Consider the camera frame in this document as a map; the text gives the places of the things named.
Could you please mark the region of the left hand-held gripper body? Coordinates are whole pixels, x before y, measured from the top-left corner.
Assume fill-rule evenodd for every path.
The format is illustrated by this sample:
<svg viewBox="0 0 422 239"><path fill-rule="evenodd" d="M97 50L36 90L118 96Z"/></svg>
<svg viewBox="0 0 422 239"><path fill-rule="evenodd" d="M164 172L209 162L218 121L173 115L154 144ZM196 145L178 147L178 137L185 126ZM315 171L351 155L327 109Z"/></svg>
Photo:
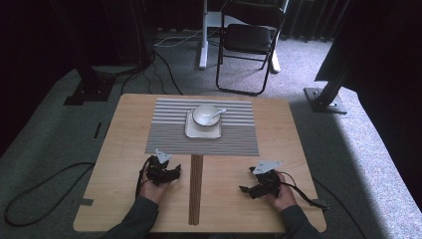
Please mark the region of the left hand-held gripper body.
<svg viewBox="0 0 422 239"><path fill-rule="evenodd" d="M167 183L171 181L170 172L167 170L170 158L170 154L157 149L155 151L155 155L152 155L148 159L146 176L156 186L159 186L161 183Z"/></svg>

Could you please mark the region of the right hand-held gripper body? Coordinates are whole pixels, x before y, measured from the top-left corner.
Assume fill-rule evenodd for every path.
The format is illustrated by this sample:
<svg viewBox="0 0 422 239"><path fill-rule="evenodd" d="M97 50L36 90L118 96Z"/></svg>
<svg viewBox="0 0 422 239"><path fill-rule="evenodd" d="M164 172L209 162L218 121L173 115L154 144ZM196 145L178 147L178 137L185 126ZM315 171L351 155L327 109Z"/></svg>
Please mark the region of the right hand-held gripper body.
<svg viewBox="0 0 422 239"><path fill-rule="evenodd" d="M276 168L280 166L279 161L259 160L252 172L258 181L258 184L251 187L248 194L252 199L260 198L267 194L278 196L280 192L280 178L276 173Z"/></svg>

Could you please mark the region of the row of brown chopsticks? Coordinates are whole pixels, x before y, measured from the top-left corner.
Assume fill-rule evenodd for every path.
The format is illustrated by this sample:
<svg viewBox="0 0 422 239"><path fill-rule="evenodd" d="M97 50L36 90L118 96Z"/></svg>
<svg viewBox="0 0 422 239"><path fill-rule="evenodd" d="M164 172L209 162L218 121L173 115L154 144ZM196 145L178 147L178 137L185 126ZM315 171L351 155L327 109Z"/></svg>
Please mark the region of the row of brown chopsticks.
<svg viewBox="0 0 422 239"><path fill-rule="evenodd" d="M189 225L198 225L201 208L203 156L192 154L190 162Z"/></svg>

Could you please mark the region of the person's left hand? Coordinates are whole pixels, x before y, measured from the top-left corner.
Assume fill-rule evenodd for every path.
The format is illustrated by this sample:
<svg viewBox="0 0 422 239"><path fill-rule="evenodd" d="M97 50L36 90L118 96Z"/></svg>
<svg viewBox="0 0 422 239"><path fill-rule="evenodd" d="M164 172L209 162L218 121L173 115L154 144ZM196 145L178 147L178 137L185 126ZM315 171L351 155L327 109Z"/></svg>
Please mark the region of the person's left hand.
<svg viewBox="0 0 422 239"><path fill-rule="evenodd" d="M153 182L146 179L139 186L139 191L137 195L140 197L147 198L156 204L159 204L165 192L167 191L168 186L169 186L169 183L162 183L160 185L155 185Z"/></svg>

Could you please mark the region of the person's right hand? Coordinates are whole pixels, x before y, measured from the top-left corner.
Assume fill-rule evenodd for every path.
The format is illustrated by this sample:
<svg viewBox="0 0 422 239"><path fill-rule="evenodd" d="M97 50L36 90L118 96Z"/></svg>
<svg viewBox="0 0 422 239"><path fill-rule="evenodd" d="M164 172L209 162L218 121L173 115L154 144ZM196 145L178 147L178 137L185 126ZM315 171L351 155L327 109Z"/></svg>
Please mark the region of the person's right hand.
<svg viewBox="0 0 422 239"><path fill-rule="evenodd" d="M280 178L280 192L278 196L267 194L264 199L269 202L277 211L281 212L291 206L297 205L297 201L292 190L287 186L284 176L277 172Z"/></svg>

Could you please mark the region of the grey striped placemat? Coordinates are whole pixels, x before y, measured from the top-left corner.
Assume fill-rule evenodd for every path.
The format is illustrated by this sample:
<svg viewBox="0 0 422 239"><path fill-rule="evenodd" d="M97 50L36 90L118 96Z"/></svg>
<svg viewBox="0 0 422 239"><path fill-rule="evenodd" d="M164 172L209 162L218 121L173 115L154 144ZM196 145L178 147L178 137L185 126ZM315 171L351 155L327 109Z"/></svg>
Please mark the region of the grey striped placemat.
<svg viewBox="0 0 422 239"><path fill-rule="evenodd" d="M186 114L201 105L227 109L221 115L219 138L185 135ZM146 152L170 154L259 156L255 119L250 101L158 98L152 115Z"/></svg>

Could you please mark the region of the white square plate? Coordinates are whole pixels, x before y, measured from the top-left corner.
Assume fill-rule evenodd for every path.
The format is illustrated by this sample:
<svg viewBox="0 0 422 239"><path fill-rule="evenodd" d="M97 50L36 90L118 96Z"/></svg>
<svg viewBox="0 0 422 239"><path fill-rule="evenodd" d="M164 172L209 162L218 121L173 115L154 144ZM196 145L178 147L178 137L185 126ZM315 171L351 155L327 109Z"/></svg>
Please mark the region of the white square plate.
<svg viewBox="0 0 422 239"><path fill-rule="evenodd" d="M221 123L215 125L202 126L193 119L193 110L186 114L185 135L190 138L219 138L221 136Z"/></svg>

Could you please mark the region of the white ceramic bowl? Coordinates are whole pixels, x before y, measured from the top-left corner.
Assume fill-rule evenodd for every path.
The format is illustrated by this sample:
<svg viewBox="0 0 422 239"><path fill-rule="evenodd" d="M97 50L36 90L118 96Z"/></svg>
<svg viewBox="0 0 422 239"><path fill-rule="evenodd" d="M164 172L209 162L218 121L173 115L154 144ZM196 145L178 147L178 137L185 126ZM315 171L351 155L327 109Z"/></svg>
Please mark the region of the white ceramic bowl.
<svg viewBox="0 0 422 239"><path fill-rule="evenodd" d="M220 119L220 116L216 115L217 112L218 109L212 105L201 105L194 109L192 117L199 125L211 126Z"/></svg>

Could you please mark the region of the white ceramic spoon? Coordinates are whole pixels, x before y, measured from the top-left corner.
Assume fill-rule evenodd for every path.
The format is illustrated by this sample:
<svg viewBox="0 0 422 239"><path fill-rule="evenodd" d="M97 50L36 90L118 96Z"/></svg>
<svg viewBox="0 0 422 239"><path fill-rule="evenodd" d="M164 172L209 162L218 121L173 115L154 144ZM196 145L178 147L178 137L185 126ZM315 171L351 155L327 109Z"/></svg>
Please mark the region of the white ceramic spoon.
<svg viewBox="0 0 422 239"><path fill-rule="evenodd" d="M223 113L225 113L227 111L227 109L219 109L218 111L216 111L215 113L213 113L213 114L211 114L209 117L208 117L208 120L210 121L210 120L212 120L212 119L219 119L220 118L220 115L221 114L223 114Z"/></svg>

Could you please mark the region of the black stand base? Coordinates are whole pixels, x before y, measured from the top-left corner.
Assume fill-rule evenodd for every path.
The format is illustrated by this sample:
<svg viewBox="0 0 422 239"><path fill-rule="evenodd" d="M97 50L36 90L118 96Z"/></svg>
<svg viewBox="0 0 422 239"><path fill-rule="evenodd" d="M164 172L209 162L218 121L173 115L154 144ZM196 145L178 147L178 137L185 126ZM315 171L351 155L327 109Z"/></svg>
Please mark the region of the black stand base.
<svg viewBox="0 0 422 239"><path fill-rule="evenodd" d="M78 86L65 101L65 106L81 106L85 102L106 102L113 88L115 77L97 74L91 68L77 69L81 78Z"/></svg>

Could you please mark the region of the black folding chair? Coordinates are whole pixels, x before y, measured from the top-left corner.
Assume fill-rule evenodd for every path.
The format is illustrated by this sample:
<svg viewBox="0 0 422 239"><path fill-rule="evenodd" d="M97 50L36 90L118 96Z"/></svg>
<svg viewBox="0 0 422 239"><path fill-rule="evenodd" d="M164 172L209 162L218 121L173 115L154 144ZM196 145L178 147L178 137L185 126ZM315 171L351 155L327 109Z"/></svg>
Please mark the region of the black folding chair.
<svg viewBox="0 0 422 239"><path fill-rule="evenodd" d="M284 22L285 11L278 3L230 0L222 8L215 80L218 90L258 96L266 89L271 62ZM261 62L261 70L267 67L262 87L257 92L223 88L220 85L220 69L224 58Z"/></svg>

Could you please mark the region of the pleated dark curtain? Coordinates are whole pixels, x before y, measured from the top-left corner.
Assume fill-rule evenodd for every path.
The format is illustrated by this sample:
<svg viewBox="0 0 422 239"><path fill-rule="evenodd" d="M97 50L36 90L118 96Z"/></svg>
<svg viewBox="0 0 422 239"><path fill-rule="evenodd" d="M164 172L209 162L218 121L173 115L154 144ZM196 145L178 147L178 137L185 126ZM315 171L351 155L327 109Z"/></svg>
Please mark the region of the pleated dark curtain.
<svg viewBox="0 0 422 239"><path fill-rule="evenodd" d="M338 0L287 0L286 20L282 30L285 38L331 40Z"/></svg>

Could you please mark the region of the dark cloth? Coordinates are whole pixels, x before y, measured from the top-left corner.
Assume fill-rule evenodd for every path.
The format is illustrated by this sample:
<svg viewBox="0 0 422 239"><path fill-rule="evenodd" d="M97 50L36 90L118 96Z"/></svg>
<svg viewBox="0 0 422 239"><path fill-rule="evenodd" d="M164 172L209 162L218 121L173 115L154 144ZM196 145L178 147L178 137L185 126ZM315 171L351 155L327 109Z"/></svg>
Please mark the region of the dark cloth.
<svg viewBox="0 0 422 239"><path fill-rule="evenodd" d="M355 0L316 78L357 93L422 210L422 0Z"/></svg>

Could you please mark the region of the metal stand with base plate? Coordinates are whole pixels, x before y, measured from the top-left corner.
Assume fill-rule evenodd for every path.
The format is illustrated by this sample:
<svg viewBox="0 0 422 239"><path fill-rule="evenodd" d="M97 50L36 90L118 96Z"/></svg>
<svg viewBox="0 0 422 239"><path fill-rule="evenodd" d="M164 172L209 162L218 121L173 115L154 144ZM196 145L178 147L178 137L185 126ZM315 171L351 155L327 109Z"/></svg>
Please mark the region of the metal stand with base plate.
<svg viewBox="0 0 422 239"><path fill-rule="evenodd" d="M350 63L344 65L336 73L323 73L319 71L316 81L327 81L321 88L304 88L305 95L315 113L341 114L346 115L347 110L338 92L347 80L350 72Z"/></svg>

